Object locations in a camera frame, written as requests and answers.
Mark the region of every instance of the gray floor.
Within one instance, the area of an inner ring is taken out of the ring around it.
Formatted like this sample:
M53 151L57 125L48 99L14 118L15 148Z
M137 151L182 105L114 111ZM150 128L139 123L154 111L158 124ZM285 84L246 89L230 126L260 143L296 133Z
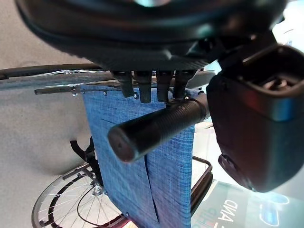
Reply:
M13 1L1 0L0 69L83 62L36 38L19 19ZM88 145L83 102L71 94L2 91L0 116L1 227L30 228L31 210L42 190L81 163L69 141Z

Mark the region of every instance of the screw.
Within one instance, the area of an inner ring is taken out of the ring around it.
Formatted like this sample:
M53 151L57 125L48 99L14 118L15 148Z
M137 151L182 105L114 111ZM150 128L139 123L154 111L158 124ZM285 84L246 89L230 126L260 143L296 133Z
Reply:
M134 93L133 97L137 100L138 99L138 93Z

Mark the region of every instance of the black handle grip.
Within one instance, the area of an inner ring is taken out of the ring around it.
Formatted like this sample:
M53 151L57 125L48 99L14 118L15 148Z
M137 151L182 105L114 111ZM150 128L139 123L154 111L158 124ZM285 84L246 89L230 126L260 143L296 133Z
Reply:
M196 99L185 100L114 126L108 133L108 139L120 160L133 162L208 117L207 97L201 93Z

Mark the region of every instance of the wheel spoke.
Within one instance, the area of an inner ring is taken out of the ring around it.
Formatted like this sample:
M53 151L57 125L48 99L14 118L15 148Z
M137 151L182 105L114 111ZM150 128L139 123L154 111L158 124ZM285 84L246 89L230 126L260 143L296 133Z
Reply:
M120 216L121 212L104 193L96 195L92 192L95 187L91 186L92 181L88 175L79 172L65 180L61 176L54 181L37 200L33 216L37 218L35 223L38 227L41 227L38 222L42 221L45 226L55 228L100 227L99 223L104 224Z
M73 209L73 207L77 204L78 200L81 199L81 197L84 195L84 193L87 191L89 187L86 188L86 190L78 197L77 201L73 204L73 206L71 207L71 209L67 212L67 214L64 216L64 218L60 221L60 223L58 224L58 226L63 222L63 220L65 220L65 218L67 217L67 215L70 213L70 211Z
M87 217L89 216L89 213L90 213L90 211L91 211L91 208L92 208L92 205L93 205L93 203L94 203L94 200L95 200L95 197L94 197L93 202L91 203L90 209L89 209L89 211L88 211L88 213L87 213L87 215L86 215L86 218L85 218L86 220L87 220Z

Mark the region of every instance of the black plastic housing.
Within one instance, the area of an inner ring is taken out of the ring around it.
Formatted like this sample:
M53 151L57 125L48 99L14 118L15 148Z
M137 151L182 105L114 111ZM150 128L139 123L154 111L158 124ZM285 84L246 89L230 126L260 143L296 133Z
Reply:
M275 78L284 90L265 85ZM266 192L291 179L304 163L304 56L285 46L211 80L208 103L219 163L242 186Z

